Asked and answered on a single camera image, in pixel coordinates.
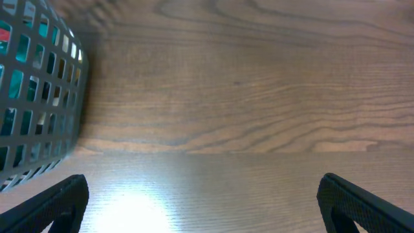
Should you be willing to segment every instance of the perforated basket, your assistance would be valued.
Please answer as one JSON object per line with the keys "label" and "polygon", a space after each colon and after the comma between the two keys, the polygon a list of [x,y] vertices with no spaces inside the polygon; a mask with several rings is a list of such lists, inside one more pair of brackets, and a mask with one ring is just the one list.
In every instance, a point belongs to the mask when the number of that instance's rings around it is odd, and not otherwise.
{"label": "perforated basket", "polygon": [[0,192],[72,151],[87,69],[81,43],[45,0],[0,0]]}

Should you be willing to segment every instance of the wood grain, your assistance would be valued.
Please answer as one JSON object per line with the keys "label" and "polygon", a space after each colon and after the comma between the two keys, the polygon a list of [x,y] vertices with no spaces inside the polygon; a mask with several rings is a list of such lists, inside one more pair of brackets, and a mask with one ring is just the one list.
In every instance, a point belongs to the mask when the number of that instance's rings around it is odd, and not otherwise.
{"label": "wood grain", "polygon": [[87,150],[414,147],[412,1],[55,3],[93,57]]}
{"label": "wood grain", "polygon": [[414,212],[412,164],[411,153],[379,152],[75,155],[0,195],[0,211],[84,173],[81,232],[325,232],[316,200],[325,172]]}

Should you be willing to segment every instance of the black object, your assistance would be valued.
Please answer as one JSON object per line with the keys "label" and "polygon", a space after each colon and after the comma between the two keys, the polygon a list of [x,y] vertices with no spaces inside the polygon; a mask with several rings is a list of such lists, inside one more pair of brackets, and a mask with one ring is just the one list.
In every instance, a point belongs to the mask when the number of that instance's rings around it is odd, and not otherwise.
{"label": "black object", "polygon": [[85,176],[72,175],[0,215],[0,232],[79,232],[89,199]]}
{"label": "black object", "polygon": [[317,198],[328,233],[359,232],[354,221],[368,232],[414,232],[414,215],[333,173],[323,176]]}

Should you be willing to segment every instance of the red object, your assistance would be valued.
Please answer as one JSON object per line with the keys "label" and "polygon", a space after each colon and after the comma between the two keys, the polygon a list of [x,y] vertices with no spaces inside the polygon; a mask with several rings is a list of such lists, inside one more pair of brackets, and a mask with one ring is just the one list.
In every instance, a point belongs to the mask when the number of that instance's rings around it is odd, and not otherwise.
{"label": "red object", "polygon": [[8,41],[10,39],[10,32],[0,28],[0,41]]}

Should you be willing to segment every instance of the brown wood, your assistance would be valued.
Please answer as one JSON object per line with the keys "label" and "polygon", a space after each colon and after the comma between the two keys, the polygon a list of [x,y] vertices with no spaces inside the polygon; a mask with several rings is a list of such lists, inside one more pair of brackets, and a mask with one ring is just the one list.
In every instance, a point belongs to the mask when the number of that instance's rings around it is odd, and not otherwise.
{"label": "brown wood", "polygon": [[52,2],[91,61],[82,132],[0,210],[84,173],[82,232],[322,232],[334,172],[414,212],[413,1]]}

